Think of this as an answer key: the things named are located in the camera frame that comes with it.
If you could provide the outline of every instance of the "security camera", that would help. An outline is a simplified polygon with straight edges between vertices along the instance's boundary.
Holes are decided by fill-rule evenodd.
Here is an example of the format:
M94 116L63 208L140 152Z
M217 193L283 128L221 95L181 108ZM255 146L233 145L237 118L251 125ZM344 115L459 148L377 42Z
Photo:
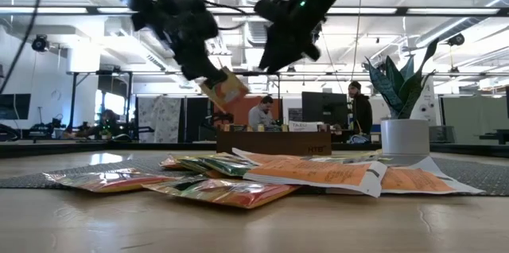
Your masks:
M464 44L464 36L463 36L463 34L460 33L458 35L455 35L455 36L449 38L447 40L447 44L449 46L454 46L454 45L460 46L460 45Z
M33 51L39 53L45 53L49 50L49 42L48 37L44 34L36 35L35 39L32 42Z

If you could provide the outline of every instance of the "orange wall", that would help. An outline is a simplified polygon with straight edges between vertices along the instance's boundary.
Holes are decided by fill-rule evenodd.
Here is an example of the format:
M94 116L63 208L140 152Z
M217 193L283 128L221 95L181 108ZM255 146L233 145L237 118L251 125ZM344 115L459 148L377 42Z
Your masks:
M235 125L247 125L249 123L249 110L258 105L262 97L244 97L240 100L230 111L234 116L233 123ZM214 105L214 112L220 111L216 105ZM274 105L272 106L272 117L274 119L279 119L279 99L274 99Z

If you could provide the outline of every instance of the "computer monitor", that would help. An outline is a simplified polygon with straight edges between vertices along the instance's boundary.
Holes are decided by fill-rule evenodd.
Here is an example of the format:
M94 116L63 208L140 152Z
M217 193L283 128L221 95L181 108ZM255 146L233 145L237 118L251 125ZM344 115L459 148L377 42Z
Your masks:
M30 98L30 94L0 95L0 120L28 119Z
M346 94L302 92L302 122L348 126Z

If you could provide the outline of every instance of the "potted plant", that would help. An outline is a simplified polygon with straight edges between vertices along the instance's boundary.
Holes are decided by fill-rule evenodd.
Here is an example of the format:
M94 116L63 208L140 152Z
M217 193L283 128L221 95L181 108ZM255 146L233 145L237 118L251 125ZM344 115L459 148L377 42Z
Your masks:
M428 45L424 60L414 72L414 57L398 70L390 57L385 63L385 74L367 60L373 87L385 99L391 119L382 121L382 151L385 155L429 154L429 124L426 120L410 119L415 103L429 78L422 68L437 51L439 39Z
M101 139L103 140L109 140L111 139L111 133L109 130L107 130L106 128L103 127L103 129L99 132L99 134L101 135Z

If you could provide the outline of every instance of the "man standing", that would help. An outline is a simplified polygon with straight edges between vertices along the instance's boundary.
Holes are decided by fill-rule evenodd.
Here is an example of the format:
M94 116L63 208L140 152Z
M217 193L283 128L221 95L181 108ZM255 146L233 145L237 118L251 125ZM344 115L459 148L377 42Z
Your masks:
M267 127L274 123L272 113L270 112L273 104L274 99L268 95L263 97L260 104L249 110L249 126L251 126L253 130L258 130L259 124Z
M369 97L360 93L360 83L352 81L348 86L348 95L353 99L353 129L356 134L370 134L373 126L373 112Z

